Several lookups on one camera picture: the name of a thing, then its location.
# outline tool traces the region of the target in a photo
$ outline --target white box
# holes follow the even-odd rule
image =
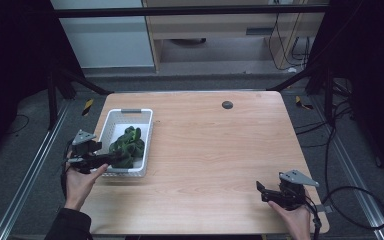
[[[124,130],[130,126],[141,129],[141,139],[145,143],[143,158],[136,158],[133,161],[133,168],[113,168],[108,167],[103,176],[107,177],[143,177],[146,173],[148,162],[148,152],[151,143],[152,133],[151,109],[112,109],[108,112],[104,127],[99,137],[102,142],[102,149],[97,154],[109,153],[111,143],[124,134]]]

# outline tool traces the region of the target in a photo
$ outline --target black sleeve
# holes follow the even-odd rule
[[[89,233],[90,217],[82,212],[62,208],[52,223],[45,240],[86,240],[92,239]]]

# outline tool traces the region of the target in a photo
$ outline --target hand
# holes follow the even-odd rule
[[[275,210],[283,219],[289,233],[295,240],[309,240],[310,238],[310,212],[305,205],[287,211],[273,201],[268,202],[269,206]]]
[[[76,169],[69,167],[67,170],[67,201],[64,208],[80,211],[87,196],[92,190],[95,180],[101,176],[108,168],[108,164],[104,164],[96,171],[90,174],[77,172]]]

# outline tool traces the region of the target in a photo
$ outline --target white wall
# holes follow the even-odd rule
[[[140,0],[51,0],[55,9],[142,7]],[[144,17],[60,19],[82,68],[153,67]]]

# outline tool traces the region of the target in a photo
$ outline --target table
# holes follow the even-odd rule
[[[92,234],[287,232],[255,187],[258,180],[278,190],[278,173],[292,169],[311,177],[278,92],[111,94],[97,136],[114,108],[154,111],[148,169],[143,178],[97,180],[82,208]],[[307,189],[320,203],[315,188]]]

